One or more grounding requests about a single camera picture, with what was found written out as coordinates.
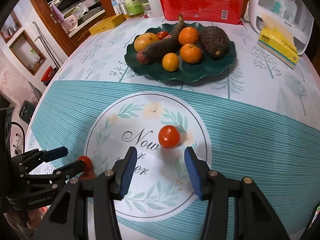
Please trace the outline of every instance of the barcode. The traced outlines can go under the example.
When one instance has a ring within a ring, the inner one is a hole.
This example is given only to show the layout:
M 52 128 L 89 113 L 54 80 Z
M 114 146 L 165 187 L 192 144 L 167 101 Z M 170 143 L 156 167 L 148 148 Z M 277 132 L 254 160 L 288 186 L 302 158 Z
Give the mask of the barcode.
M 221 20 L 228 20 L 228 11 L 221 10 Z

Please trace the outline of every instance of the metal screw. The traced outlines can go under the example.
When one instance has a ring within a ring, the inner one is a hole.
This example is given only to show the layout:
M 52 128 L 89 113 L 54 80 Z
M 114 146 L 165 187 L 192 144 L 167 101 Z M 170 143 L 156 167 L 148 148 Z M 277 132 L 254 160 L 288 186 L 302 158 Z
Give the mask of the metal screw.
M 215 176 L 218 175 L 218 172 L 215 171 L 215 170 L 211 170 L 211 171 L 209 171 L 209 175 L 210 175 L 211 177 L 215 177 Z
M 79 181 L 79 179 L 77 177 L 72 177 L 70 179 L 71 184 L 76 184 Z
M 106 175 L 107 177 L 112 176 L 112 175 L 113 175 L 113 170 L 106 170 L 106 171 L 104 172 L 104 175 Z
M 249 177 L 243 178 L 243 181 L 244 181 L 245 184 L 251 184 L 252 183 L 252 179 L 249 178 Z

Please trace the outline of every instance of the yellow tissue box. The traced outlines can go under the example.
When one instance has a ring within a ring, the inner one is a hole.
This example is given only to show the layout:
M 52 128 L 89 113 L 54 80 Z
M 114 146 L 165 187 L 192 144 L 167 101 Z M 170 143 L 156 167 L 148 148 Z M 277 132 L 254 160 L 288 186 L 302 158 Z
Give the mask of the yellow tissue box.
M 102 33 L 107 30 L 111 30 L 117 27 L 119 24 L 124 22 L 124 18 L 122 14 L 111 16 L 107 19 L 101 20 L 93 25 L 89 31 L 91 35 L 95 35 L 98 33 Z
M 275 20 L 270 18 L 262 19 L 265 27 L 260 32 L 258 45 L 294 69 L 298 63 L 299 56 L 293 42 L 293 35 Z

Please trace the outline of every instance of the avocado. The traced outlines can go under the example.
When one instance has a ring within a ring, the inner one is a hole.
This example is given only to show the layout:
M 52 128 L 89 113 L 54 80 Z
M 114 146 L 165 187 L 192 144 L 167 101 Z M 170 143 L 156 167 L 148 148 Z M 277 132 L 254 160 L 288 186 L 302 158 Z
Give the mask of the avocado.
M 229 38 L 224 30 L 217 26 L 205 27 L 199 40 L 204 52 L 212 59 L 220 59 L 228 52 Z
M 160 41 L 153 42 L 152 44 L 146 46 L 142 52 L 143 55 L 151 60 L 156 61 L 162 59 L 164 55 L 170 52 L 177 52 L 177 50 L 181 47 L 178 37 L 184 27 L 184 20 L 182 15 L 179 14 L 179 22 L 175 24 L 174 28 L 170 32 L 170 35 L 168 35 L 168 38 L 165 37 Z

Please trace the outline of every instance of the white bottle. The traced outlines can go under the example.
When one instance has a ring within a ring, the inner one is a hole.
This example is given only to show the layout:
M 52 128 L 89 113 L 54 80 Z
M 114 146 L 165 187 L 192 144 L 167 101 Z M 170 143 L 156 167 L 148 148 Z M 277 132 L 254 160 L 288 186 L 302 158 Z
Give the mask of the white bottle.
M 148 2 L 153 17 L 160 17 L 164 15 L 160 0 L 148 0 Z

